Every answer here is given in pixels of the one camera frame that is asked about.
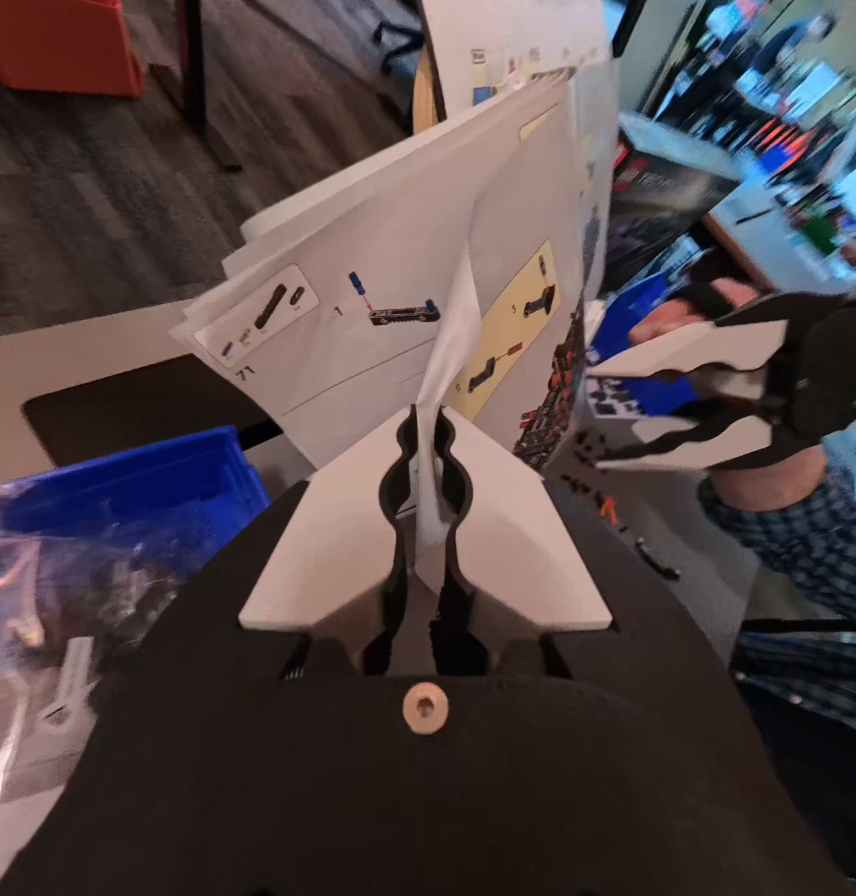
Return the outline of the black lego set box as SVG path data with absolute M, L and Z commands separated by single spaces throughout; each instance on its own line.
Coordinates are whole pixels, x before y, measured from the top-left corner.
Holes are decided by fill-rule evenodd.
M 629 111 L 618 122 L 605 293 L 624 287 L 742 182 L 714 144 Z

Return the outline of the black desk mat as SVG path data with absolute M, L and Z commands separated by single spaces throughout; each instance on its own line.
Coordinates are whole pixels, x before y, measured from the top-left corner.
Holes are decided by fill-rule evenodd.
M 234 427 L 243 450 L 283 433 L 191 354 L 29 399 L 22 413 L 55 467 L 220 427 Z

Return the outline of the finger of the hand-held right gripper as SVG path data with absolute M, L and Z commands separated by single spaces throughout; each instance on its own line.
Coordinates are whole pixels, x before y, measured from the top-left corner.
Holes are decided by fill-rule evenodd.
M 701 420 L 644 417 L 632 425 L 636 442 L 595 460 L 601 471 L 693 472 L 768 449 L 773 428 L 739 405 L 716 405 Z
M 591 367 L 590 376 L 613 379 L 695 377 L 703 390 L 759 400 L 766 366 L 784 344 L 785 320 L 717 326 L 694 322 L 643 342 Z

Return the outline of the black table leg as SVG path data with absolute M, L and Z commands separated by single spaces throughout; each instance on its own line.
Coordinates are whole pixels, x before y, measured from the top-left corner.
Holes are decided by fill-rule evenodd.
M 208 116 L 201 5 L 201 1 L 175 1 L 181 111 L 186 124 L 221 170 L 238 173 L 243 169 L 241 162 Z

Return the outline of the lego sticker sheet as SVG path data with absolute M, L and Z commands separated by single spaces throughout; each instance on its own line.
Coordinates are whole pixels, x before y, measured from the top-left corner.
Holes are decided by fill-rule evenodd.
M 587 403 L 595 418 L 628 421 L 646 418 L 645 409 L 623 380 L 588 376 L 584 383 Z

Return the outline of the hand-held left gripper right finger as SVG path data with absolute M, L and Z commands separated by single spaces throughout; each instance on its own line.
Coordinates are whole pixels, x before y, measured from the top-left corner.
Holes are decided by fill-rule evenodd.
M 449 513 L 437 622 L 487 651 L 613 623 L 544 479 L 449 408 L 435 451 Z

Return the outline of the scattered black lego pins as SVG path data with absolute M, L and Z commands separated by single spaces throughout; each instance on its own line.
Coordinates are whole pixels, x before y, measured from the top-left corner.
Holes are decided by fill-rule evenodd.
M 613 494 L 612 487 L 606 484 L 604 472 L 596 467 L 596 463 L 605 454 L 605 449 L 606 443 L 601 432 L 593 429 L 577 432 L 571 446 L 564 449 L 564 454 L 560 457 L 561 470 L 555 474 L 554 478 L 558 483 L 567 487 L 573 497 L 586 504 L 605 528 L 613 532 L 624 545 L 630 547 L 633 554 L 640 559 L 634 542 L 637 537 L 644 537 L 628 523 L 628 517 L 625 515 L 624 508 L 619 504 L 619 499 Z M 596 501 L 602 496 L 611 496 L 615 500 L 617 515 L 621 523 L 621 528 L 618 531 L 609 527 L 599 516 Z M 656 552 L 651 544 L 648 543 L 648 545 L 661 561 L 680 570 L 668 557 Z

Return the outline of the person's right hand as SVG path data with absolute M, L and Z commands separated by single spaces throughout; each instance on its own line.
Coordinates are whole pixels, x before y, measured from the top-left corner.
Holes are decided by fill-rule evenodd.
M 672 298 L 638 323 L 629 340 L 638 345 L 706 319 L 687 300 Z M 770 512 L 811 495 L 823 481 L 827 464 L 827 456 L 817 444 L 766 468 L 711 469 L 708 477 L 723 504 L 739 511 Z

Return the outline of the lego instruction booklet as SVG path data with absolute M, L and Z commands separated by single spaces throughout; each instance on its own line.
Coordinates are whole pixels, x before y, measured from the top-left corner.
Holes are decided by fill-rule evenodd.
M 601 284 L 617 70 L 601 2 L 426 2 L 446 118 L 244 223 L 172 337 L 319 469 L 400 409 L 506 450 Z

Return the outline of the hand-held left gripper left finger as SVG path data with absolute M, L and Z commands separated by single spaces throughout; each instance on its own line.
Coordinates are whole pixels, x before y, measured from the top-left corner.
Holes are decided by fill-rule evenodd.
M 244 629 L 389 649 L 407 607 L 398 514 L 417 447 L 411 406 L 310 477 L 239 614 Z

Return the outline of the person's right forearm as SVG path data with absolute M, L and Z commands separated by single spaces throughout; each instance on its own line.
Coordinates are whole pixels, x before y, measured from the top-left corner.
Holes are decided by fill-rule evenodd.
M 699 486 L 698 498 L 707 517 L 763 566 L 856 625 L 856 499 L 847 475 L 827 468 L 808 497 L 774 511 L 729 506 L 710 478 Z

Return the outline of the white background table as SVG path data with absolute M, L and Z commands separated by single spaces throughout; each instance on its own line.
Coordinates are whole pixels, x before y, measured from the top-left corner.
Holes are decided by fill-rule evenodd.
M 839 252 L 820 255 L 792 228 L 782 206 L 763 185 L 739 185 L 701 224 L 761 287 L 832 296 L 847 293 L 856 284 L 856 268 Z

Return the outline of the clear plastic bag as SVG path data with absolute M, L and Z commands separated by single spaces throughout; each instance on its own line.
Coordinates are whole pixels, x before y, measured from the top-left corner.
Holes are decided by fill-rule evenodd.
M 21 532 L 28 487 L 0 487 L 0 805 L 64 785 L 121 670 L 199 567 L 197 508 L 89 532 Z

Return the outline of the long black lego piece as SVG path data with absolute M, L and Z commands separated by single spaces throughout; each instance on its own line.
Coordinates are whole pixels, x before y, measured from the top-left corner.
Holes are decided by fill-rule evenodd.
M 650 549 L 644 538 L 637 537 L 634 546 L 640 559 L 665 581 L 680 581 L 681 571 L 661 561 Z

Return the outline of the blue plastic bin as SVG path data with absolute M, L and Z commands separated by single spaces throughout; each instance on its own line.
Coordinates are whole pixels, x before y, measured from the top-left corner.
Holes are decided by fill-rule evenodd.
M 630 346 L 630 330 L 661 305 L 670 291 L 666 277 L 657 273 L 613 297 L 589 342 L 588 366 L 600 364 L 626 350 Z M 649 417 L 669 416 L 682 405 L 700 397 L 685 377 L 673 382 L 635 378 L 621 380 L 626 382 Z
M 0 535 L 119 547 L 188 579 L 269 507 L 234 427 L 0 485 Z

